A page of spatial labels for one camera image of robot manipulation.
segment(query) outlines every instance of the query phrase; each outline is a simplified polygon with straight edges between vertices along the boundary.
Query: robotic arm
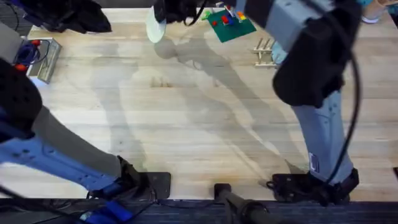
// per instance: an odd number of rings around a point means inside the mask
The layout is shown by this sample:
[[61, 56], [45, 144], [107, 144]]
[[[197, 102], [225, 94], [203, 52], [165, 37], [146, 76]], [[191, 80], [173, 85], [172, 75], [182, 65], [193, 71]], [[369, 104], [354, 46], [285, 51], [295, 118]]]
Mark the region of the robotic arm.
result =
[[[268, 187], [279, 200], [340, 203], [359, 184], [358, 172], [346, 152], [341, 119], [343, 71], [358, 31], [361, 6], [355, 0], [316, 1], [326, 14], [290, 0], [225, 0], [225, 3], [265, 28], [288, 52], [273, 86], [292, 106], [308, 149], [308, 174], [275, 174]], [[348, 45], [334, 30], [333, 17], [348, 37]], [[344, 153], [338, 172], [333, 169]]]

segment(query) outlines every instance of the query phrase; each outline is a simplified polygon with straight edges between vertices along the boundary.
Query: wood grain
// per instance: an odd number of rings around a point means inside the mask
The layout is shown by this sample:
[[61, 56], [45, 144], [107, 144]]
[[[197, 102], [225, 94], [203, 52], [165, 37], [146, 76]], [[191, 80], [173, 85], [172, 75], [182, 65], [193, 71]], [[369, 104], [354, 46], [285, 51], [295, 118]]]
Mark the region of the wood grain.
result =
[[[212, 198], [229, 182], [244, 198], [272, 200], [261, 187], [273, 173], [307, 170], [300, 126], [272, 89], [275, 70], [254, 68], [251, 49], [264, 31], [221, 44], [207, 22], [146, 37], [146, 9], [105, 9], [109, 34], [51, 34], [63, 45], [44, 104], [68, 128], [136, 169], [169, 171], [172, 198]], [[350, 155], [361, 184], [353, 200], [396, 201], [398, 181], [398, 31], [384, 15], [363, 24], [355, 47], [364, 101]], [[348, 66], [343, 120], [352, 110]], [[77, 184], [26, 167], [0, 169], [1, 183], [29, 197], [84, 197]]]

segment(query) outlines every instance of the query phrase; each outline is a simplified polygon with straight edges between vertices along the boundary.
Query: black mounting base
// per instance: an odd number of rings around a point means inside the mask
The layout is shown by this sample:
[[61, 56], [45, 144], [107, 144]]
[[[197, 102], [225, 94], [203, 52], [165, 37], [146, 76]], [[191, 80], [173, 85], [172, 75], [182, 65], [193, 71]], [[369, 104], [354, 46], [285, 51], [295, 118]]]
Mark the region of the black mounting base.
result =
[[308, 174], [274, 174], [267, 187], [274, 192], [280, 202], [316, 201], [322, 206], [329, 203], [344, 204], [349, 202], [349, 193], [359, 184], [358, 171], [342, 183], [326, 185], [321, 180]]
[[220, 201], [220, 193], [222, 191], [232, 192], [232, 187], [230, 184], [215, 184], [214, 185], [214, 201]]
[[170, 197], [171, 174], [168, 172], [140, 172], [142, 187], [134, 199], [148, 199], [153, 191], [156, 199], [168, 199]]

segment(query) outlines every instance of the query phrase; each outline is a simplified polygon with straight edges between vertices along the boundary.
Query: blue part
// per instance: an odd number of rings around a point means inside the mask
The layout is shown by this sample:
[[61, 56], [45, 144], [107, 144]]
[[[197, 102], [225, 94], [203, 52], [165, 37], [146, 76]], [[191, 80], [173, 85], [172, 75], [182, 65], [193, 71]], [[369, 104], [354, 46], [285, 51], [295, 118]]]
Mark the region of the blue part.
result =
[[115, 201], [106, 202], [106, 206], [93, 212], [88, 212], [85, 220], [92, 224], [118, 224], [132, 218], [133, 214]]
[[[310, 159], [310, 172], [316, 178], [326, 181], [335, 168], [345, 141], [341, 119], [341, 93], [333, 92], [323, 101], [321, 108], [293, 106], [304, 135]], [[353, 170], [353, 163], [345, 155], [331, 185], [345, 180]]]
[[287, 52], [283, 50], [282, 46], [278, 42], [275, 42], [271, 50], [272, 50], [271, 52], [272, 60], [277, 65], [280, 65], [285, 60]]
[[228, 25], [233, 25], [234, 24], [234, 20], [233, 20], [231, 14], [228, 13], [227, 18], [228, 18]]
[[[28, 149], [29, 153], [21, 152], [22, 149]], [[58, 152], [39, 135], [26, 140], [14, 138], [0, 144], [0, 161], [21, 164], [56, 175], [78, 183], [89, 191], [101, 190], [112, 185], [118, 178], [102, 174]]]
[[109, 209], [109, 211], [112, 212], [112, 214], [116, 218], [118, 218], [118, 220], [121, 220], [123, 222], [129, 220], [133, 216], [132, 212], [125, 209], [115, 201], [106, 202], [106, 207]]

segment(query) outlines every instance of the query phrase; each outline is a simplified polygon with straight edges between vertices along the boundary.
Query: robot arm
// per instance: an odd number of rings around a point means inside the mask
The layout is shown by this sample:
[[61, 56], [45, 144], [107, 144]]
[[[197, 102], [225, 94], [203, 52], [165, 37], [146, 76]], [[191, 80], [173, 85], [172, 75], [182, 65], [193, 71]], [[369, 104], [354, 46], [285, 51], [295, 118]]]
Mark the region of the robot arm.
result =
[[28, 77], [2, 59], [0, 70], [0, 164], [56, 175], [100, 198], [142, 190], [152, 179], [161, 181], [151, 182], [159, 198], [169, 196], [169, 173], [138, 173], [123, 158], [95, 148], [57, 121]]
[[[310, 172], [275, 174], [270, 188], [277, 198], [295, 202], [301, 193], [323, 187], [331, 176], [345, 141], [341, 118], [341, 87], [349, 51], [358, 31], [361, 7], [355, 0], [313, 0], [333, 16], [349, 37], [349, 48], [329, 26], [325, 16], [305, 1], [225, 0], [244, 11], [288, 52], [280, 65], [273, 86], [278, 97], [292, 106], [305, 138]], [[328, 187], [313, 200], [327, 205], [339, 203], [359, 184], [358, 173], [345, 154], [340, 169]]]

